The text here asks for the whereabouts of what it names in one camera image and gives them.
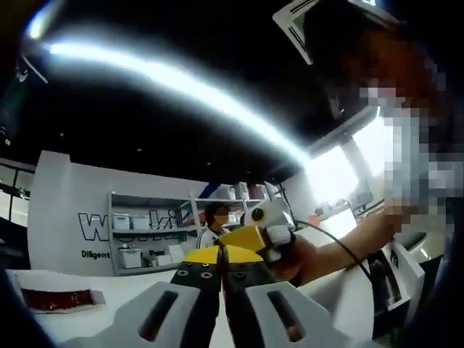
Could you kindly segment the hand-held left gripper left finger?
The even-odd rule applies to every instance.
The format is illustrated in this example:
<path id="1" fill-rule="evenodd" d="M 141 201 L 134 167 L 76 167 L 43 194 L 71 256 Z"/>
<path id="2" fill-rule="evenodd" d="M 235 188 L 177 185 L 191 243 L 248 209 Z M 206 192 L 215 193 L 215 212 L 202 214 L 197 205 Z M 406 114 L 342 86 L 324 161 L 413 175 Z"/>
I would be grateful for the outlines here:
<path id="1" fill-rule="evenodd" d="M 113 324 L 64 347 L 208 347 L 219 313 L 221 248 L 196 249 L 170 281 L 159 281 L 120 307 Z"/>

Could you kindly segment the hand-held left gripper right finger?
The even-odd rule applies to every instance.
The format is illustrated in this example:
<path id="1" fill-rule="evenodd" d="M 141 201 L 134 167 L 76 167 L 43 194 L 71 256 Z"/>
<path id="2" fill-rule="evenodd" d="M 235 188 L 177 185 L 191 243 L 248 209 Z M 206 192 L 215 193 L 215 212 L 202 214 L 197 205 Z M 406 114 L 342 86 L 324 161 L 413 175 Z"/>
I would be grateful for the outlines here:
<path id="1" fill-rule="evenodd" d="M 287 281 L 277 281 L 258 254 L 221 246 L 225 313 L 236 347 L 365 347 L 336 329 L 329 313 Z"/>

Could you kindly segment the person's right hand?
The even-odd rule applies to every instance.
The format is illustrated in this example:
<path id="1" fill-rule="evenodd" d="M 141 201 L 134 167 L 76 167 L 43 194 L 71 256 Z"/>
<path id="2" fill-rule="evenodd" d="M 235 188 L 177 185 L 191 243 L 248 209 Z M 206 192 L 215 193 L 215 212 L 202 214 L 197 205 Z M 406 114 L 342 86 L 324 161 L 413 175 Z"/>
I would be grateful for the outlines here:
<path id="1" fill-rule="evenodd" d="M 288 281 L 295 287 L 304 286 L 321 277 L 318 248 L 303 236 L 297 236 L 269 269 L 276 280 Z"/>

